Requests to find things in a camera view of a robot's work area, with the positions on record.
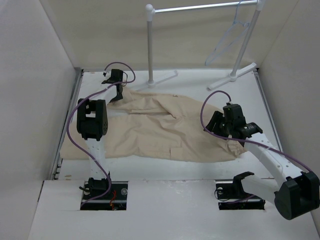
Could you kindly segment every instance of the tan garment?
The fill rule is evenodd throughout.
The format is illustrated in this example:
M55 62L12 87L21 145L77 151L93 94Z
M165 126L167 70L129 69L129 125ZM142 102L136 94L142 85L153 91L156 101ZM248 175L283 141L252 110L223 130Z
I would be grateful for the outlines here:
M245 152L237 141L225 141L203 131L200 123L202 102L174 94L136 92L123 88L123 99L108 104L109 109L125 110L129 115L108 118L105 136L106 158L131 155L197 163L234 160ZM212 105L204 109L208 123L215 111ZM83 148L84 139L76 123L70 134ZM88 159L66 135L60 155L64 159Z

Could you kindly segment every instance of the horizontal rod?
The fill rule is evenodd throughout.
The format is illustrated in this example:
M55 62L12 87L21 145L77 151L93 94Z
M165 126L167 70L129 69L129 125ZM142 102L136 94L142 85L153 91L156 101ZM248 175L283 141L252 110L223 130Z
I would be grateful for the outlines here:
M241 6L252 6L257 5L258 0L248 0L240 2ZM226 8L226 7L236 7L239 4L238 1L235 2L225 2L225 3L216 3L208 5L198 5L198 6L182 6L166 9L156 9L154 12L156 14L176 12L176 11L189 11L189 10L199 10L199 9L213 9L213 8Z

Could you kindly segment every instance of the gray wall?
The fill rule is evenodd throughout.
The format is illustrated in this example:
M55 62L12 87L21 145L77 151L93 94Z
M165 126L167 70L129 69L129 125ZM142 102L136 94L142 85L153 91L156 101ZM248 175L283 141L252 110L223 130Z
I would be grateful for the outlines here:
M73 65L102 69L123 61L135 69L147 65L146 4L156 9L235 2L235 0L40 0ZM242 66L258 66L268 54L298 0L267 0ZM239 8L250 21L255 6ZM156 14L153 21L155 68L203 68L207 56L231 26L236 8ZM237 27L225 44L243 30ZM231 68L241 41L211 65Z
M318 176L319 23L320 1L299 0L259 70L284 151L306 163ZM312 216L319 232L320 210Z
M0 1L0 239L25 240L75 71L39 0Z

